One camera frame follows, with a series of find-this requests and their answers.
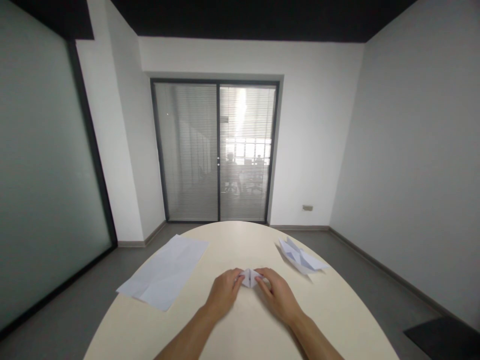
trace forearm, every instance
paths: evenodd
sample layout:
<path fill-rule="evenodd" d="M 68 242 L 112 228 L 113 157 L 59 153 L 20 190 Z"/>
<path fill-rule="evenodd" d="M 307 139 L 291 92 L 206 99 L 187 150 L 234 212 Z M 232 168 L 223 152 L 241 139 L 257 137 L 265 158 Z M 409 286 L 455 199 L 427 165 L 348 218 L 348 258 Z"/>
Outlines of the forearm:
<path fill-rule="evenodd" d="M 202 306 L 154 360 L 198 359 L 217 320 Z"/>
<path fill-rule="evenodd" d="M 305 313 L 288 324 L 305 351 L 308 360 L 343 360 L 339 352 Z"/>

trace paper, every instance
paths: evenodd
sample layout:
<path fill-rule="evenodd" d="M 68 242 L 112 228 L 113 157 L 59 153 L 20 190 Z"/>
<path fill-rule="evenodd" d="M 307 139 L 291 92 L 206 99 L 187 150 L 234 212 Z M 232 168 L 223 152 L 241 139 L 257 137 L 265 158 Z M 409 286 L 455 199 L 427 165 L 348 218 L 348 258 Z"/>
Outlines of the paper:
<path fill-rule="evenodd" d="M 175 235 L 117 292 L 167 311 L 208 245 L 206 241 Z"/>
<path fill-rule="evenodd" d="M 257 285 L 257 280 L 255 280 L 256 277 L 264 278 L 263 275 L 260 275 L 258 272 L 252 269 L 246 269 L 242 271 L 238 276 L 244 276 L 245 278 L 241 282 L 243 285 L 245 285 L 247 288 L 253 288 L 255 285 Z"/>
<path fill-rule="evenodd" d="M 288 236 L 286 242 L 280 239 L 281 252 L 291 264 L 302 274 L 313 274 L 317 270 L 329 268 L 326 263 L 317 260 L 294 244 Z"/>

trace folded paper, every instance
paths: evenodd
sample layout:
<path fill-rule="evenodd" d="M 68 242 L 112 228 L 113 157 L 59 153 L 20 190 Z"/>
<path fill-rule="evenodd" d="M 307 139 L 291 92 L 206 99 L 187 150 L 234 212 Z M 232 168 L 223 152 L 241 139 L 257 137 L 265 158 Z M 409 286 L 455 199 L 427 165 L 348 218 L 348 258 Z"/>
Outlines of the folded paper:
<path fill-rule="evenodd" d="M 286 242 L 280 240 L 281 252 L 291 262 L 291 264 L 302 274 L 313 274 L 317 270 L 329 268 L 329 266 L 307 254 L 303 249 L 294 244 L 288 236 Z"/>
<path fill-rule="evenodd" d="M 257 285 L 257 280 L 255 280 L 256 277 L 260 277 L 262 279 L 264 278 L 262 275 L 252 269 L 246 269 L 242 271 L 238 276 L 245 277 L 241 283 L 247 288 L 253 288 L 255 285 Z"/>
<path fill-rule="evenodd" d="M 175 235 L 117 289 L 167 311 L 197 266 L 209 243 Z"/>

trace gray floor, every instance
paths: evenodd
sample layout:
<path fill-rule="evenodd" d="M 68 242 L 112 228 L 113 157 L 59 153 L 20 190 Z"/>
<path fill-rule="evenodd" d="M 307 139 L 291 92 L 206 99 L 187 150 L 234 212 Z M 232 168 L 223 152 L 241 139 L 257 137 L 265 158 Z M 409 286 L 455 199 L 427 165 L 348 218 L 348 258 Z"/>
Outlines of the gray floor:
<path fill-rule="evenodd" d="M 167 224 L 147 248 L 118 248 L 0 343 L 0 359 L 81 360 L 115 290 L 173 235 L 198 225 Z M 285 231 L 328 261 L 370 309 L 402 360 L 429 359 L 403 330 L 439 316 L 424 302 L 324 231 Z"/>

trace window blinds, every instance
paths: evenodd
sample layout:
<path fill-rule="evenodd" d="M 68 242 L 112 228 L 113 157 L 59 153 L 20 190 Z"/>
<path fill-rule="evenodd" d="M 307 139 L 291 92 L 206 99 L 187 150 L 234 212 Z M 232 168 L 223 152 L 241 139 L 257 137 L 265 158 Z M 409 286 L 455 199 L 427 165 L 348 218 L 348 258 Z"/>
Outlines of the window blinds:
<path fill-rule="evenodd" d="M 156 83 L 169 221 L 217 221 L 217 85 Z"/>
<path fill-rule="evenodd" d="M 266 220 L 275 86 L 220 86 L 220 219 Z"/>

